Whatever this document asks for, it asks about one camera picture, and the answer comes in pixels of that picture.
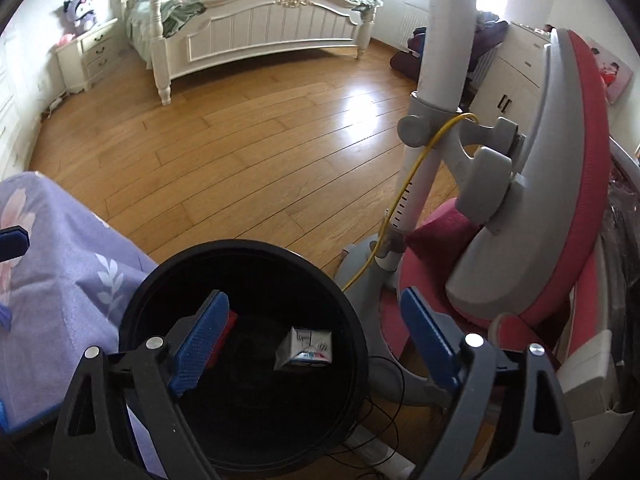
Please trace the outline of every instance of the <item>silver screw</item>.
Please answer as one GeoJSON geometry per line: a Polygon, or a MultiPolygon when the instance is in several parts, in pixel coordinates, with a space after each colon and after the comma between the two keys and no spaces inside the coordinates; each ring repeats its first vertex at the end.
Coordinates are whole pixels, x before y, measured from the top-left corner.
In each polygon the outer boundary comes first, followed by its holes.
{"type": "Polygon", "coordinates": [[[544,355],[545,354],[545,349],[542,348],[542,345],[539,345],[538,343],[531,343],[529,345],[529,351],[533,355],[544,355]]]}
{"type": "Polygon", "coordinates": [[[156,350],[160,348],[163,343],[164,341],[162,341],[161,337],[154,336],[146,340],[146,347],[149,348],[149,350],[156,350]]]}
{"type": "Polygon", "coordinates": [[[84,357],[93,359],[94,357],[98,357],[99,353],[100,349],[97,346],[89,346],[89,348],[84,351],[84,357]]]}
{"type": "Polygon", "coordinates": [[[473,332],[465,335],[465,342],[473,348],[480,348],[484,344],[484,339],[480,334],[474,334],[473,332]]]}

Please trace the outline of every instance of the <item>picture on wall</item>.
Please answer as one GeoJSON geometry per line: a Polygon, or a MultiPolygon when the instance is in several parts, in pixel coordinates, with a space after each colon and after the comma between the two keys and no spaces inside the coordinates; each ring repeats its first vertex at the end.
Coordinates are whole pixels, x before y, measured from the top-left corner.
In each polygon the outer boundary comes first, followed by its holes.
{"type": "Polygon", "coordinates": [[[607,94],[607,101],[613,104],[625,91],[633,77],[633,71],[615,54],[601,46],[596,41],[587,38],[587,44],[596,59],[600,77],[607,94]]]}

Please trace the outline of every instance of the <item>pink flower pattern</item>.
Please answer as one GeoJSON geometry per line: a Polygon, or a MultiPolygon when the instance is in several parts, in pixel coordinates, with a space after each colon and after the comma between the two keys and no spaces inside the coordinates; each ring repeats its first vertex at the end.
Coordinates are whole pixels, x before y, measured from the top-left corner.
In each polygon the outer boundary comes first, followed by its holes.
{"type": "MultiPolygon", "coordinates": [[[[26,202],[27,193],[25,188],[16,189],[2,210],[0,229],[19,225],[29,233],[29,238],[31,238],[31,229],[36,219],[36,213],[22,212],[26,202]]],[[[20,257],[0,262],[0,303],[6,306],[9,306],[9,294],[11,293],[11,272],[21,259],[20,257]]]]}

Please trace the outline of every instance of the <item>trash can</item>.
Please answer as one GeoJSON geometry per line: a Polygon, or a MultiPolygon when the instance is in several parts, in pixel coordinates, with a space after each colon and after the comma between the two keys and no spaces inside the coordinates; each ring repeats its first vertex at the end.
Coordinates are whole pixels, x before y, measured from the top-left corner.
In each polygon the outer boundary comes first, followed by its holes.
{"type": "Polygon", "coordinates": [[[266,478],[299,469],[340,444],[368,391],[367,347],[337,285],[299,255],[252,240],[220,240],[176,254],[133,296],[120,350],[165,335],[213,289],[238,320],[198,387],[179,400],[191,431],[222,474],[266,478]],[[274,370],[292,327],[332,332],[324,367],[274,370]]]}

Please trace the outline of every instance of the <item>small white box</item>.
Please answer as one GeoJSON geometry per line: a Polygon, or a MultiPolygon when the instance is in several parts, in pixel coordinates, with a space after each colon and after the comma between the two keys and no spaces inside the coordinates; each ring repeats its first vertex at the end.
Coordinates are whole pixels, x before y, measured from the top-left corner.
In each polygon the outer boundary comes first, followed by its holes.
{"type": "Polygon", "coordinates": [[[331,364],[331,332],[292,328],[276,350],[274,370],[285,366],[326,366],[331,364]]]}

